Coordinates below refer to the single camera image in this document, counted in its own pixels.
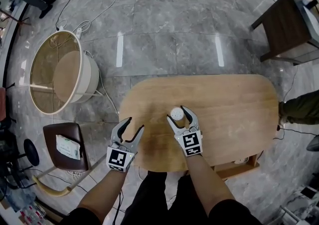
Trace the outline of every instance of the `white bottle cap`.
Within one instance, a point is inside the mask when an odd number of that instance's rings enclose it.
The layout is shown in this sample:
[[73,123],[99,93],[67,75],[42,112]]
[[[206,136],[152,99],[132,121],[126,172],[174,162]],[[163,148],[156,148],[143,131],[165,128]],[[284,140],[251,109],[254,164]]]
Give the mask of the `white bottle cap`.
[[172,117],[173,120],[181,120],[184,118],[184,111],[182,108],[173,108],[170,111],[170,117]]

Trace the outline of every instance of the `gray tile floor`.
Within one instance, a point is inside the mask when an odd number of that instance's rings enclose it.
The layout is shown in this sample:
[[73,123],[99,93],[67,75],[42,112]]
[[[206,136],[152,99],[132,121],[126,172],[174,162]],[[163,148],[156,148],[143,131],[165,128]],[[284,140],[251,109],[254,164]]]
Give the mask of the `gray tile floor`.
[[[22,152],[23,140],[30,138],[36,145],[40,165],[45,170],[51,165],[42,127],[51,123],[76,121],[86,124],[84,137],[91,162],[101,157],[107,149],[111,130],[118,121],[106,98],[93,97],[83,104],[73,104],[55,116],[45,116],[37,111],[29,95],[30,66],[41,43],[55,31],[55,22],[68,0],[58,0],[54,8],[42,20],[39,10],[30,7],[26,16],[32,26],[23,26],[17,36],[8,66],[7,85],[16,87],[8,91],[12,102],[13,117],[17,124],[12,130],[17,136]],[[107,8],[113,0],[71,0],[60,19],[67,19],[66,29],[73,30],[80,22],[93,19]],[[260,16],[273,0],[117,0],[116,3],[93,23],[82,35],[83,49],[93,53],[101,70],[103,81],[116,107],[119,109],[126,92],[136,83],[150,77],[192,74],[261,74],[275,86],[278,97],[283,99],[290,89],[297,68],[290,63],[266,61],[259,57],[268,51],[267,39],[261,27],[252,31],[249,25]],[[116,67],[117,40],[124,35],[123,65]],[[218,64],[216,43],[220,43],[224,67]],[[305,46],[298,52],[312,52]],[[286,99],[314,90],[312,64],[298,66],[294,86]],[[318,132],[314,126],[288,125],[288,128]],[[236,199],[245,204],[262,222],[269,220],[285,198],[301,183],[307,182],[311,173],[318,169],[318,155],[306,151],[311,140],[308,135],[286,132],[266,150],[255,172],[227,181]],[[98,167],[92,177],[101,180],[108,169]],[[55,172],[67,181],[71,178],[64,172]],[[146,171],[140,171],[145,177]],[[180,174],[169,174],[166,197],[169,201],[176,193]],[[87,177],[81,186],[91,189],[95,182]],[[45,183],[57,189],[67,184],[58,179],[46,178]],[[123,191],[125,210],[141,181],[137,168],[128,173]],[[74,209],[85,192],[76,188],[66,197],[52,198],[33,188],[37,196],[60,212]],[[107,217],[113,220],[114,210]],[[120,212],[118,224],[123,213]]]

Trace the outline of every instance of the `black shirt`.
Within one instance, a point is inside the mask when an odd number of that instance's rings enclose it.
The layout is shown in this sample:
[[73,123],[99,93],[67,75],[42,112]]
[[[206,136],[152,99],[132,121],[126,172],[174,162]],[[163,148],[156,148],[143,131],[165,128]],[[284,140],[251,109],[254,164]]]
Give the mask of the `black shirt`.
[[[88,224],[101,225],[96,215],[85,208],[77,208],[69,213],[61,222],[60,225],[71,224]],[[249,210],[241,203],[235,200],[224,200],[213,207],[208,216],[208,224],[210,225],[261,225],[261,223],[251,215]]]

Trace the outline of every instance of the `forearm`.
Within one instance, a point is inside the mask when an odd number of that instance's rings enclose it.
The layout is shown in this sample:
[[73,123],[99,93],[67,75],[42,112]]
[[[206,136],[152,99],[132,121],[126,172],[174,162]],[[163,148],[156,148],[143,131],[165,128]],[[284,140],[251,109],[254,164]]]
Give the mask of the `forearm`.
[[207,215],[220,201],[234,199],[226,184],[200,155],[186,157],[189,173]]
[[91,210],[103,223],[124,184],[127,173],[111,170],[81,200],[78,207]]

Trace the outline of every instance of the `brown chair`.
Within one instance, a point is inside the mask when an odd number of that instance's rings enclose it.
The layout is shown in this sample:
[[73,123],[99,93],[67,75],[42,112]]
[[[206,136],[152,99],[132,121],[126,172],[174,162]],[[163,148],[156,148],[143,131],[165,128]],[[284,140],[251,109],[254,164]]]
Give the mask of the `brown chair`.
[[[79,124],[73,122],[51,124],[43,127],[44,138],[46,146],[48,148],[50,157],[53,162],[53,167],[42,172],[38,176],[33,176],[33,180],[36,184],[44,190],[46,193],[61,197],[69,194],[86,176],[88,176],[102,161],[106,158],[106,154],[103,155],[93,166],[88,161],[87,154],[85,152],[84,141]],[[80,160],[69,158],[56,149],[56,135],[65,136],[80,144]],[[54,190],[47,185],[40,182],[40,178],[52,172],[55,169],[61,169],[66,171],[83,172],[74,183],[66,187],[62,191]]]

